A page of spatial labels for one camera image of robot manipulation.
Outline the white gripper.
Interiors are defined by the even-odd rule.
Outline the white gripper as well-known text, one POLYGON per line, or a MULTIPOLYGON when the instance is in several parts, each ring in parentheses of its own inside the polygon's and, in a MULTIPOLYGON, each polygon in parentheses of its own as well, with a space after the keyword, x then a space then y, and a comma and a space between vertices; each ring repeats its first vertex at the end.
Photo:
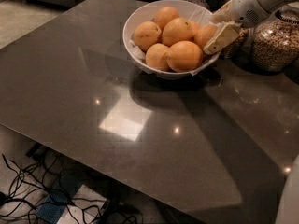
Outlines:
POLYGON ((265 11, 258 0, 229 0, 217 11, 210 21, 220 23, 216 33, 205 44, 203 51, 211 55, 220 52, 223 48, 233 43, 239 37, 241 23, 243 27, 254 27, 265 19, 265 11))

